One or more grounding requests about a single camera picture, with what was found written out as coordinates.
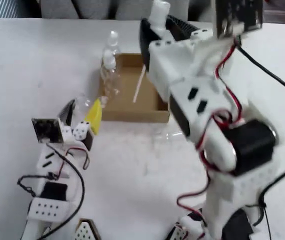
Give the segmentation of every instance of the white bottle cap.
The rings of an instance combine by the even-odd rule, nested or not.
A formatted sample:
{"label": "white bottle cap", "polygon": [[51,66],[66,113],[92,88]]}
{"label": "white bottle cap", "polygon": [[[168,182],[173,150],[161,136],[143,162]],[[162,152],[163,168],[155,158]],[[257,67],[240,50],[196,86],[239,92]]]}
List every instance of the white bottle cap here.
{"label": "white bottle cap", "polygon": [[116,31],[111,31],[108,37],[107,44],[109,46],[116,46],[118,44],[119,34]]}
{"label": "white bottle cap", "polygon": [[106,69],[111,70],[116,67],[116,58],[110,50],[105,50],[103,53],[103,65]]}
{"label": "white bottle cap", "polygon": [[154,0],[149,22],[151,29],[163,32],[166,30],[167,16],[170,11],[170,3],[163,0]]}

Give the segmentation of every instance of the open box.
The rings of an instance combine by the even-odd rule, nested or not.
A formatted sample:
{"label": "open box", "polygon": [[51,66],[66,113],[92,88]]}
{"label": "open box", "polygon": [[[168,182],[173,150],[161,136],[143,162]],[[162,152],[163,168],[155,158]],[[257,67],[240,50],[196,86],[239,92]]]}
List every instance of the open box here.
{"label": "open box", "polygon": [[[153,84],[145,75],[135,103],[133,97],[141,70],[143,68],[140,54],[124,53],[119,56],[121,92],[108,101],[102,110],[103,121],[122,121],[137,123],[167,123],[169,121],[168,104],[164,103]],[[103,83],[100,79],[100,95],[103,96]]]}

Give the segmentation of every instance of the black cable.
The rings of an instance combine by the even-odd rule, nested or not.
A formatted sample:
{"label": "black cable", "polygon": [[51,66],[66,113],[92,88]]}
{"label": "black cable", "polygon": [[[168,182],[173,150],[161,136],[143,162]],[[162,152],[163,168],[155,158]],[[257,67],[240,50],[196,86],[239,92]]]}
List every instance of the black cable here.
{"label": "black cable", "polygon": [[266,208],[264,208],[264,213],[265,213],[265,215],[266,215],[266,221],[267,221],[268,233],[269,233],[269,240],[272,240],[272,239],[271,239],[271,232],[270,232],[270,226],[269,226],[269,221],[268,221],[268,215],[267,215],[267,210],[266,210]]}
{"label": "black cable", "polygon": [[266,186],[262,190],[261,194],[258,197],[258,206],[260,207],[260,217],[259,217],[258,221],[253,224],[254,226],[257,226],[263,220],[263,217],[264,217],[263,216],[264,215],[263,210],[267,207],[266,203],[264,202],[264,196],[274,185],[276,185],[278,182],[280,182],[284,178],[285,178],[285,172],[283,174],[281,174],[280,176],[278,176],[272,183],[270,183],[268,186]]}
{"label": "black cable", "polygon": [[48,180],[56,180],[57,176],[52,174],[51,172],[48,175],[23,175],[18,179],[17,184],[22,187],[26,192],[30,193],[32,197],[36,197],[36,193],[32,190],[32,187],[25,186],[21,182],[23,179],[48,179]]}
{"label": "black cable", "polygon": [[258,220],[253,224],[253,226],[255,227],[255,226],[257,226],[258,224],[260,224],[261,221],[263,220],[265,207],[262,207],[262,206],[259,206],[259,205],[254,206],[254,207],[259,207],[259,218],[258,218]]}
{"label": "black cable", "polygon": [[235,42],[237,49],[239,50],[239,52],[241,52],[249,61],[251,61],[254,65],[256,65],[258,68],[260,68],[261,70],[263,70],[266,74],[268,74],[269,76],[271,76],[273,79],[275,79],[278,83],[280,83],[281,85],[283,85],[285,87],[285,82],[278,77],[277,75],[273,74],[271,71],[269,71],[268,69],[266,69],[263,65],[261,65],[260,63],[258,63],[255,59],[253,59],[252,56],[250,56],[244,49],[242,49],[242,47]]}
{"label": "black cable", "polygon": [[65,161],[67,164],[70,165],[70,167],[72,167],[72,169],[76,172],[76,174],[79,176],[80,181],[81,181],[81,186],[82,186],[82,195],[81,195],[81,199],[79,202],[78,207],[75,209],[75,211],[64,221],[62,222],[60,225],[58,225],[56,228],[54,228],[53,230],[51,230],[50,232],[48,232],[47,234],[41,236],[39,239],[37,240],[43,240],[46,239],[47,237],[51,236],[52,234],[54,234],[57,230],[59,230],[60,228],[62,228],[64,225],[66,225],[80,210],[83,200],[84,200],[84,196],[85,196],[85,186],[84,186],[84,180],[83,177],[81,175],[81,173],[79,172],[79,170],[65,157],[63,156],[61,153],[59,153],[54,147],[52,147],[51,145],[49,145],[47,143],[47,146],[52,149],[63,161]]}
{"label": "black cable", "polygon": [[[250,54],[248,54],[242,47],[241,47],[241,39],[236,39],[235,40],[235,45],[237,47],[237,49],[250,61],[252,62],[254,65],[256,65],[258,68],[260,68],[261,70],[263,70],[266,74],[268,74],[269,76],[271,76],[273,79],[275,79],[278,83],[280,83],[281,85],[283,85],[285,87],[285,82],[279,78],[277,75],[273,74],[271,71],[269,71],[268,69],[266,69],[263,65],[261,65],[260,63],[258,63],[252,56],[250,56]],[[253,225],[257,226],[258,224],[261,223],[261,221],[263,220],[264,214],[266,213],[266,203],[264,202],[264,196],[267,193],[267,191],[272,188],[275,184],[277,184],[279,181],[281,181],[283,178],[285,178],[285,172],[283,174],[281,174],[279,177],[277,177],[272,183],[270,183],[259,195],[258,198],[258,205],[256,206],[250,206],[250,207],[259,207],[260,210],[260,217],[258,219],[257,222],[255,222]]]}

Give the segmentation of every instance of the clear plastic bottle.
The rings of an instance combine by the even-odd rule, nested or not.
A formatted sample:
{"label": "clear plastic bottle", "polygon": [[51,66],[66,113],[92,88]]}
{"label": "clear plastic bottle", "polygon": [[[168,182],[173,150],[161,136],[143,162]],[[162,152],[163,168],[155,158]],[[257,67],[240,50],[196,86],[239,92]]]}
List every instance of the clear plastic bottle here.
{"label": "clear plastic bottle", "polygon": [[100,74],[104,84],[104,97],[107,97],[107,100],[110,100],[117,96],[121,90],[118,63],[109,49],[104,51],[102,61],[103,64]]}
{"label": "clear plastic bottle", "polygon": [[103,53],[106,50],[110,50],[112,54],[117,58],[121,54],[119,48],[119,34],[116,31],[111,31],[104,47]]}
{"label": "clear plastic bottle", "polygon": [[119,48],[119,34],[116,31],[111,31],[103,49],[103,54],[106,50],[110,50],[116,58],[117,68],[122,66],[121,50]]}
{"label": "clear plastic bottle", "polygon": [[90,108],[92,107],[94,100],[89,99],[84,94],[79,95],[75,99],[75,107],[73,109],[72,124],[71,127],[75,128],[80,122],[85,119]]}

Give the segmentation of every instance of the white table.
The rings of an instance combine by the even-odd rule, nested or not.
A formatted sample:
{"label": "white table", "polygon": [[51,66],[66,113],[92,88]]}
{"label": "white table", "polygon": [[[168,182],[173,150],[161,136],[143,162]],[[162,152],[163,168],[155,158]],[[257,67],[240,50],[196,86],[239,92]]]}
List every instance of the white table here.
{"label": "white table", "polygon": [[[54,117],[71,98],[93,95],[109,31],[120,33],[124,52],[138,52],[138,26],[137,21],[0,19],[0,239],[16,240],[24,228],[31,198],[16,182],[34,173],[40,154],[31,117]],[[285,25],[265,24],[244,48],[285,80]],[[250,82],[285,130],[285,89],[238,52],[230,75],[242,82],[240,88]],[[164,239],[184,214],[175,204],[177,195],[205,184],[192,145],[181,136],[152,140],[157,127],[104,122],[94,141],[79,217],[93,219],[104,240]],[[172,120],[166,128],[178,129]],[[277,154],[283,171],[285,145]],[[285,180],[266,202],[273,240],[285,240]],[[267,231],[264,223],[259,227]],[[66,226],[55,239],[71,239],[73,228]]]}

